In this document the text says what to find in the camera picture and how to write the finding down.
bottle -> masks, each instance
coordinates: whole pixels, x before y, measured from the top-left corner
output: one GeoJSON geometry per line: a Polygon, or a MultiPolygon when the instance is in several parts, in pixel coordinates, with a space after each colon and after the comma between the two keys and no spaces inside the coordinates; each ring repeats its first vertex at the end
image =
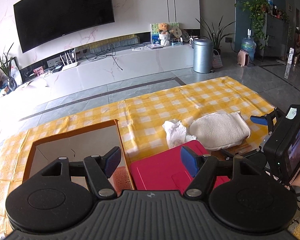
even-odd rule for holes
{"type": "Polygon", "coordinates": [[[269,3],[269,7],[270,7],[270,12],[272,14],[272,9],[273,9],[273,0],[266,0],[269,3]]]}
{"type": "Polygon", "coordinates": [[[250,61],[254,60],[254,54],[256,52],[256,43],[251,38],[251,29],[248,29],[248,37],[244,38],[241,42],[241,49],[245,50],[250,57],[250,61]]]}
{"type": "Polygon", "coordinates": [[[276,5],[273,5],[272,15],[277,16],[277,6],[276,5]]]}

red box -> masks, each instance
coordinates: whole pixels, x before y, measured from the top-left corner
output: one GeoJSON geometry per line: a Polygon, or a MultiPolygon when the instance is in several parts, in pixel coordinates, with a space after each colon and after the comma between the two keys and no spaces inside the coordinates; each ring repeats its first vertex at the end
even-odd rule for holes
{"type": "MultiPolygon", "coordinates": [[[[130,165],[130,172],[138,190],[186,190],[193,178],[181,162],[180,149],[188,146],[198,155],[209,154],[196,140],[136,161],[130,165]]],[[[214,188],[229,181],[227,176],[218,176],[214,188]]]]}

blue gripper pad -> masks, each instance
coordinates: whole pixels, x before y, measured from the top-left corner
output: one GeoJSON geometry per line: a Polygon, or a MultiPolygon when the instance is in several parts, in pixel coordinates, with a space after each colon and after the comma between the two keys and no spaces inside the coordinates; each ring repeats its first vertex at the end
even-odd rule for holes
{"type": "Polygon", "coordinates": [[[199,157],[193,150],[187,146],[182,146],[180,150],[182,164],[185,166],[191,177],[195,177],[199,171],[197,158],[199,157]]]}
{"type": "Polygon", "coordinates": [[[109,179],[121,162],[121,149],[118,146],[113,147],[103,158],[106,159],[103,173],[109,179]]]}
{"type": "Polygon", "coordinates": [[[250,120],[251,120],[251,122],[256,123],[256,124],[261,124],[261,125],[265,125],[265,126],[268,125],[267,119],[264,116],[252,115],[252,116],[250,116],[250,120]]]}

potted plant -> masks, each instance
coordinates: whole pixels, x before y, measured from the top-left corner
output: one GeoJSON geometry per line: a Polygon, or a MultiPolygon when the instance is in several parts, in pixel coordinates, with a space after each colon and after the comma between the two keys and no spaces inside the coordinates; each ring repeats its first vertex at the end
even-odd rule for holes
{"type": "Polygon", "coordinates": [[[242,11],[248,9],[250,11],[250,19],[252,19],[252,29],[254,41],[258,44],[260,39],[265,39],[265,34],[262,31],[265,24],[266,12],[269,9],[269,3],[267,0],[252,0],[242,3],[242,11]]]}
{"type": "Polygon", "coordinates": [[[204,20],[202,17],[200,17],[200,19],[201,19],[201,21],[199,21],[198,19],[196,19],[196,20],[197,20],[197,21],[200,23],[200,25],[207,31],[208,36],[209,36],[209,37],[207,37],[207,36],[203,36],[203,37],[205,37],[205,38],[207,38],[207,39],[210,39],[210,40],[213,42],[213,49],[215,49],[216,51],[218,51],[218,53],[220,54],[220,53],[221,53],[221,50],[220,50],[220,43],[221,43],[221,41],[222,41],[226,36],[229,36],[229,35],[231,35],[231,34],[234,34],[234,33],[227,33],[227,34],[222,35],[222,34],[223,34],[223,31],[225,30],[226,27],[228,27],[229,25],[231,25],[231,24],[233,24],[233,23],[235,23],[235,22],[231,22],[231,23],[229,23],[228,25],[226,25],[226,26],[220,28],[220,24],[221,24],[221,21],[222,21],[222,19],[223,19],[223,16],[222,16],[221,19],[220,19],[219,25],[218,25],[218,29],[217,29],[217,31],[215,31],[215,28],[214,28],[214,26],[213,26],[213,23],[212,23],[212,26],[211,26],[211,28],[210,28],[209,25],[205,22],[205,20],[204,20]]]}
{"type": "Polygon", "coordinates": [[[0,65],[1,65],[0,69],[2,70],[2,72],[8,78],[8,87],[9,87],[9,89],[11,91],[14,91],[17,88],[17,83],[14,80],[14,78],[11,76],[11,61],[12,61],[12,57],[10,57],[10,59],[8,59],[8,53],[9,53],[10,49],[8,50],[7,53],[3,52],[2,58],[0,56],[0,65]]]}

trash can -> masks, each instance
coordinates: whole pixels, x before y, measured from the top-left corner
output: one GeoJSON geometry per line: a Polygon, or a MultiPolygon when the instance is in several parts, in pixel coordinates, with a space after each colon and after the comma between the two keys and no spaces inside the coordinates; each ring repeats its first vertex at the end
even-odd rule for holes
{"type": "Polygon", "coordinates": [[[213,59],[213,43],[206,39],[195,39],[192,42],[193,70],[199,73],[210,73],[213,59]]]}

